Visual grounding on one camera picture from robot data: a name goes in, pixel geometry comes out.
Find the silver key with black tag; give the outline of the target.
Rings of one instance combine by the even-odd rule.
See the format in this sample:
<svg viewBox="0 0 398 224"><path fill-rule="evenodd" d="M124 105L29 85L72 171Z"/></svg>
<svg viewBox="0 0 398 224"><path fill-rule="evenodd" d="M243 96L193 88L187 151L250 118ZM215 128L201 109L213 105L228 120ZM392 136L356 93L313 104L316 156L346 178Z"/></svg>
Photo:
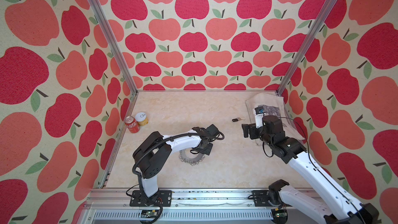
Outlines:
<svg viewBox="0 0 398 224"><path fill-rule="evenodd" d="M233 122L238 122L238 121L241 121L241 120L245 120L245 118L234 118L234 119L232 119L232 121Z"/></svg>

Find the metal disc with key rings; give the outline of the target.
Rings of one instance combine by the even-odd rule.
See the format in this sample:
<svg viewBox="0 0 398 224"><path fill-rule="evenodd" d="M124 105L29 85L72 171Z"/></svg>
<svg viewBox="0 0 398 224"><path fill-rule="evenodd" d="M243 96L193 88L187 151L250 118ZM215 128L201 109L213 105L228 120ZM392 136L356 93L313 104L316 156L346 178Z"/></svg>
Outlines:
<svg viewBox="0 0 398 224"><path fill-rule="evenodd" d="M189 149L179 152L179 160L191 166L196 166L205 159L205 155L201 153L192 154Z"/></svg>

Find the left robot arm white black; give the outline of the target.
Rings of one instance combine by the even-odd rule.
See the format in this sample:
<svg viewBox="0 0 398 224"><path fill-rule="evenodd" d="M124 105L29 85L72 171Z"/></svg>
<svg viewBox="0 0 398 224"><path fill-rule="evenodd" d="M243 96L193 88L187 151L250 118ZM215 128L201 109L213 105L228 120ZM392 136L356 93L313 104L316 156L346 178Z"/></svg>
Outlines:
<svg viewBox="0 0 398 224"><path fill-rule="evenodd" d="M225 135L213 124L207 128L193 127L188 132L177 135L152 132L133 153L135 164L132 172L138 177L141 193L148 198L157 194L157 174L171 154L188 149L209 155L213 142L224 138Z"/></svg>

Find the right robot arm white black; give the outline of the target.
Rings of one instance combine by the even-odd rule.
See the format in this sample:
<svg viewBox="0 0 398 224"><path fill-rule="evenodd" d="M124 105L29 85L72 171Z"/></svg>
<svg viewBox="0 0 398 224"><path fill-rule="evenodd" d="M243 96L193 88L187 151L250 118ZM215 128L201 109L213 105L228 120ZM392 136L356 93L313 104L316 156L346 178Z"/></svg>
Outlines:
<svg viewBox="0 0 398 224"><path fill-rule="evenodd" d="M255 203L268 202L275 208L290 205L318 224L375 224L379 211L371 203L363 204L340 186L320 167L304 145L285 135L283 122L277 116L257 117L257 123L243 124L245 138L259 139L273 155L296 170L322 201L298 191L280 179L269 185L267 193L253 192Z"/></svg>

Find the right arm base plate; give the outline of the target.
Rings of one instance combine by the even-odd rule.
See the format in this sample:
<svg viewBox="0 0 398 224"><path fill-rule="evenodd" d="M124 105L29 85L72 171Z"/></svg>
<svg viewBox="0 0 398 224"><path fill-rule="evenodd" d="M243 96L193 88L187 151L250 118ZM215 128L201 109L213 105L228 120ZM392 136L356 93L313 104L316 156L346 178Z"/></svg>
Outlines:
<svg viewBox="0 0 398 224"><path fill-rule="evenodd" d="M268 190L253 190L248 196L249 200L253 200L255 207L271 207Z"/></svg>

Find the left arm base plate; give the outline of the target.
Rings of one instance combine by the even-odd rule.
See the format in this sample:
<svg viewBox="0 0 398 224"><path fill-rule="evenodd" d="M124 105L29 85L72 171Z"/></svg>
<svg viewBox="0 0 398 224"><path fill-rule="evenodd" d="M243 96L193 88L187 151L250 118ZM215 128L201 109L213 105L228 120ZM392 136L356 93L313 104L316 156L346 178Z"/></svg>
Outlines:
<svg viewBox="0 0 398 224"><path fill-rule="evenodd" d="M156 202L163 207L170 207L171 200L172 200L172 191L171 190L159 190L156 194L152 197L149 197L153 202ZM155 206L154 204L147 201L141 194L139 190L135 190L132 193L132 197L130 200L131 207L152 207Z"/></svg>

